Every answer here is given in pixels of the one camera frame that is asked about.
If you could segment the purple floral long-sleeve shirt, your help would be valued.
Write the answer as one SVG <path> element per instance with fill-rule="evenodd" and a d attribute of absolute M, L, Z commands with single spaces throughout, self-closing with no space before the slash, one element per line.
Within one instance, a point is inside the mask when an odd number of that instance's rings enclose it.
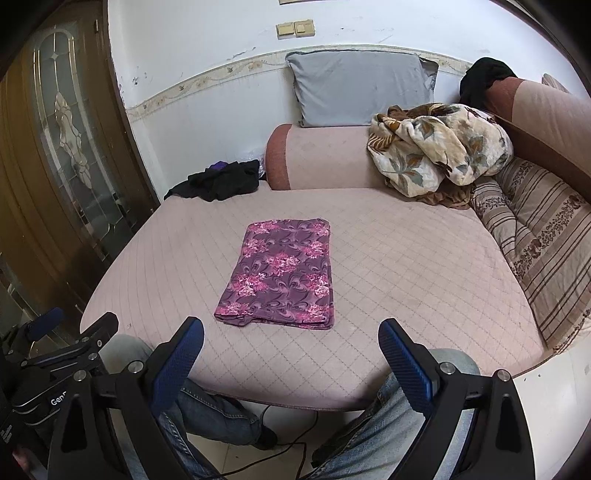
<path fill-rule="evenodd" d="M 236 327 L 331 329 L 331 224 L 321 218 L 250 224 L 214 318 Z"/>

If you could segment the black clothes pile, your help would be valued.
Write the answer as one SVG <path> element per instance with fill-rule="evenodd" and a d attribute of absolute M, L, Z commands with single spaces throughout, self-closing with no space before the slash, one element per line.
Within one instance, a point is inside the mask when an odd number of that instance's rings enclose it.
<path fill-rule="evenodd" d="M 228 200 L 256 192 L 259 188 L 259 160 L 226 163 L 219 161 L 204 171 L 191 174 L 163 197 L 200 198 L 206 202 Z"/>

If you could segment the person left leg jeans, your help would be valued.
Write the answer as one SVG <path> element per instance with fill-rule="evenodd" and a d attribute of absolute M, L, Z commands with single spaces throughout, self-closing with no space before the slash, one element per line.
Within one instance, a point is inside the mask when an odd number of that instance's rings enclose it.
<path fill-rule="evenodd" d="M 100 350 L 101 360 L 110 374 L 126 369 L 132 361 L 146 361 L 152 349 L 143 340 L 129 335 L 112 337 Z M 122 420 L 113 420 L 125 462 L 132 479 L 148 479 L 137 457 Z M 211 462 L 195 448 L 187 433 L 231 445 L 271 450 L 279 443 L 276 433 L 238 400 L 211 395 L 197 383 L 186 379 L 171 408 L 158 417 L 158 423 L 171 450 L 192 479 L 209 478 L 218 473 Z"/>

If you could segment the person leg jeans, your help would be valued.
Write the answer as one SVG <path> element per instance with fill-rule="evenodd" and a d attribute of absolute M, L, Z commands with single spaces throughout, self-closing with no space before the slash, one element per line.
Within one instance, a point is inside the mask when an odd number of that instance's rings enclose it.
<path fill-rule="evenodd" d="M 132 361 L 146 361 L 152 349 L 143 340 L 129 335 L 112 337 L 100 350 L 101 360 L 110 374 L 126 369 Z M 132 479 L 148 479 L 137 457 L 122 420 L 113 420 L 125 462 Z M 158 417 L 158 423 L 171 450 L 192 479 L 209 478 L 218 473 L 211 462 L 195 448 L 187 433 L 231 445 L 271 450 L 279 443 L 276 433 L 238 400 L 211 395 L 197 383 L 186 379 L 171 408 Z"/>
<path fill-rule="evenodd" d="M 466 353 L 434 349 L 441 362 L 451 362 L 462 373 L 479 375 L 479 367 Z M 450 479 L 460 458 L 473 418 L 464 410 L 435 479 Z M 423 426 L 398 380 L 390 374 L 377 397 L 363 413 L 335 432 L 315 451 L 312 471 L 304 479 L 389 479 Z"/>

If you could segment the person right leg jeans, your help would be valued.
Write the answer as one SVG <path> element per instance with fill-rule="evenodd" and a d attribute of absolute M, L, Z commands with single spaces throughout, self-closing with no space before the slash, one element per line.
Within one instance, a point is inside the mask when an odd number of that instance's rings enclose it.
<path fill-rule="evenodd" d="M 462 373 L 479 375 L 479 367 L 466 353 L 434 349 L 441 362 L 451 362 Z M 450 479 L 460 458 L 473 418 L 464 410 L 435 479 Z M 423 426 L 398 380 L 390 374 L 377 397 L 363 413 L 335 432 L 315 451 L 312 471 L 304 479 L 389 479 Z"/>

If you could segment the striped floral quilt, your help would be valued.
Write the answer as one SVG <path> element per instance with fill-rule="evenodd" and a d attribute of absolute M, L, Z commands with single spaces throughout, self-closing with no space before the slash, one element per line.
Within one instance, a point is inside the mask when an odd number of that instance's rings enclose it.
<path fill-rule="evenodd" d="M 479 178 L 472 207 L 500 247 L 552 351 L 590 325 L 590 204 L 550 171 L 515 159 Z"/>

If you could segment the pink bolster cushion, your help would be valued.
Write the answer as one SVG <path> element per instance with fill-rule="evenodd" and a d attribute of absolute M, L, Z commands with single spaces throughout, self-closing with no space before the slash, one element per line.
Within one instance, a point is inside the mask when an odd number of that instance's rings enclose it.
<path fill-rule="evenodd" d="M 266 143 L 266 181 L 273 190 L 383 188 L 368 139 L 367 126 L 277 126 Z"/>

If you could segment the floral beige blanket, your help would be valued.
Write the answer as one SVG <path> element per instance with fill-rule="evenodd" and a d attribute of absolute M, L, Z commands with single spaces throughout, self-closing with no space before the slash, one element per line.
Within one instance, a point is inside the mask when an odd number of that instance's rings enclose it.
<path fill-rule="evenodd" d="M 493 115 L 464 104 L 394 105 L 370 120 L 367 150 L 385 182 L 408 198 L 435 198 L 499 173 L 514 146 Z"/>

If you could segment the brown pink sofa backrest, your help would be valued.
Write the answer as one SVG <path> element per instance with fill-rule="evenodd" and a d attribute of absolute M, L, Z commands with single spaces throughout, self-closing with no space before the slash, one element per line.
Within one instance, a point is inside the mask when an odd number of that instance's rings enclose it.
<path fill-rule="evenodd" d="M 520 78 L 496 81 L 485 107 L 513 142 L 515 154 L 590 199 L 590 101 Z"/>

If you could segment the grey pillow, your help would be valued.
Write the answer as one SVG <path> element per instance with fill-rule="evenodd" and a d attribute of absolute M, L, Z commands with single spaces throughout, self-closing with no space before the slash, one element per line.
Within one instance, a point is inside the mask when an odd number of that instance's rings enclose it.
<path fill-rule="evenodd" d="M 376 50 L 293 52 L 286 62 L 303 127 L 368 125 L 391 106 L 430 103 L 439 71 L 416 54 Z"/>

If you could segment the black garment on backrest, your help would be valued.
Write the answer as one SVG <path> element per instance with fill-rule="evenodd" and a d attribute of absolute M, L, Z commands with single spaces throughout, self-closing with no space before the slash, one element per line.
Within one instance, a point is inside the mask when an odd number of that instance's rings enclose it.
<path fill-rule="evenodd" d="M 507 78 L 516 78 L 516 75 L 504 62 L 490 57 L 478 59 L 460 82 L 460 103 L 484 110 L 486 92 L 496 81 Z"/>

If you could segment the beige wall switch plate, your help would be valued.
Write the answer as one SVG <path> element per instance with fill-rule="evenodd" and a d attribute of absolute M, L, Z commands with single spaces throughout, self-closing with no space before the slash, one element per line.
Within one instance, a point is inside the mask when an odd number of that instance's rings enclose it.
<path fill-rule="evenodd" d="M 278 39 L 287 37 L 314 37 L 315 23 L 311 19 L 276 24 Z"/>

